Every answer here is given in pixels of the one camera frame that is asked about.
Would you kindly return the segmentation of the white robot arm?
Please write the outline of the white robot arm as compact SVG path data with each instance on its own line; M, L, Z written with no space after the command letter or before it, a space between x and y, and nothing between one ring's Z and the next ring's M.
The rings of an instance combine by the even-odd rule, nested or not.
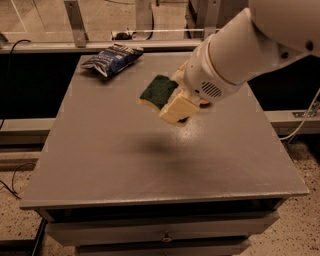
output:
M320 0L249 0L174 74L179 87L160 117L176 125L196 114L202 100L217 103L247 81L310 55L320 56Z

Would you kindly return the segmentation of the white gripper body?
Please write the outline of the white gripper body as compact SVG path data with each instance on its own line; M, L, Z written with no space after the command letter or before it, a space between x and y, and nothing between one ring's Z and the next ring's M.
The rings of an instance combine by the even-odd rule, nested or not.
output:
M213 38L209 36L193 51L186 63L183 82L192 93L215 104L238 92L241 84L232 84L218 74L209 53Z

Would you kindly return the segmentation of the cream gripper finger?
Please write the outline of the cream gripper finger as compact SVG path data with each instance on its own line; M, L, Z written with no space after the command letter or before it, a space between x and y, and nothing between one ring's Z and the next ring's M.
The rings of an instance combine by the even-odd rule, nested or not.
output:
M184 72L186 68L187 63L183 63L171 76L171 80L177 83L179 86L184 87Z
M168 103L161 109L162 120L174 126L185 126L190 118L200 110L200 98L197 95L181 91L172 95Z

